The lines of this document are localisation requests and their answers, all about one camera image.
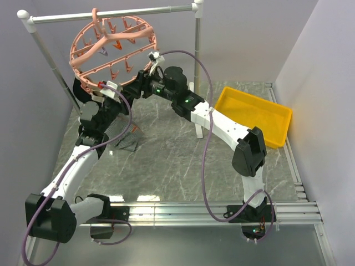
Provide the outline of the grey striped boxer underwear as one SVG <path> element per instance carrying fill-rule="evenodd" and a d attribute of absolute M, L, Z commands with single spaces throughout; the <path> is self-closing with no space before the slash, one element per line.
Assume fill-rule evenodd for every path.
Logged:
<path fill-rule="evenodd" d="M 127 127 L 128 122 L 128 116 L 118 115 L 105 131 L 108 138 L 111 140 L 120 135 Z M 143 138 L 143 135 L 142 130 L 132 121 L 126 132 L 115 141 L 112 141 L 110 145 L 117 149 L 134 152 L 138 147 L 139 141 Z"/>

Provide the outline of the pink round clip hanger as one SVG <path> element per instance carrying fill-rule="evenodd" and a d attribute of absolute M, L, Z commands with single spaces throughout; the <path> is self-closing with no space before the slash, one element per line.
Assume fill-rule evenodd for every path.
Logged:
<path fill-rule="evenodd" d="M 116 27 L 116 32 L 124 31 L 126 25 L 130 27 L 136 26 L 136 21 L 129 18 L 125 18 L 125 19 L 112 18 L 110 19 L 110 23 L 111 25 Z M 97 97 L 100 97 L 102 95 L 100 93 L 100 89 L 98 88 L 98 83 L 100 81 L 112 81 L 120 86 L 131 83 L 136 78 L 138 71 L 148 70 L 151 67 L 151 62 L 148 58 L 146 58 L 146 55 L 149 54 L 150 52 L 155 52 L 158 49 L 157 37 L 156 37 L 156 42 L 157 42 L 156 48 L 148 49 L 142 53 L 135 54 L 134 56 L 130 57 L 127 61 L 121 61 L 119 63 L 112 65 L 110 68 L 106 67 L 99 72 L 88 75 L 87 79 L 94 84 L 94 86 L 91 89 L 86 88 L 85 84 L 80 80 L 81 87 L 86 92 L 88 93 L 90 92 L 92 96 L 95 95 Z M 140 48 L 149 45 L 150 42 L 147 38 L 139 38 L 136 39 L 135 43 L 131 43 L 127 40 L 121 40 L 120 44 L 121 44 L 121 49 L 117 49 L 112 44 L 108 44 L 105 46 L 105 50 L 106 50 L 105 54 L 99 52 L 94 53 L 94 55 L 90 57 L 84 64 L 78 66 L 79 72 L 81 73 L 87 72 L 92 70 L 93 68 L 99 67 L 108 62 L 112 62 L 115 59 L 118 59 L 124 55 L 132 53 Z"/>

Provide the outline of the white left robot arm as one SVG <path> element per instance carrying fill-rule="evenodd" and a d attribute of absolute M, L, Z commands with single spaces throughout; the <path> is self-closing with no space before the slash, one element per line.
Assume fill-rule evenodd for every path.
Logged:
<path fill-rule="evenodd" d="M 123 94 L 119 98 L 107 97 L 102 104 L 89 101 L 82 106 L 79 135 L 69 160 L 40 194 L 31 194 L 25 201 L 27 237 L 67 243 L 76 228 L 87 221 L 115 221 L 107 196 L 89 194 L 79 203 L 71 200 L 107 145 L 127 131 L 125 127 L 112 137 L 107 135 L 119 114 L 132 116 L 131 102 Z"/>

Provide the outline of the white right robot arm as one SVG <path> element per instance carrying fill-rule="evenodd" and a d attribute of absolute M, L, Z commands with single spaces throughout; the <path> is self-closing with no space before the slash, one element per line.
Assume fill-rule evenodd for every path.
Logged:
<path fill-rule="evenodd" d="M 234 152 L 232 167 L 242 177 L 244 203 L 238 210 L 225 213 L 222 222 L 261 222 L 274 216 L 262 179 L 267 150 L 261 129 L 242 126 L 215 110 L 189 89 L 183 70 L 177 66 L 166 68 L 162 75 L 141 70 L 131 83 L 122 87 L 122 92 L 131 100 L 151 95 L 169 100 L 177 115 L 229 145 Z"/>

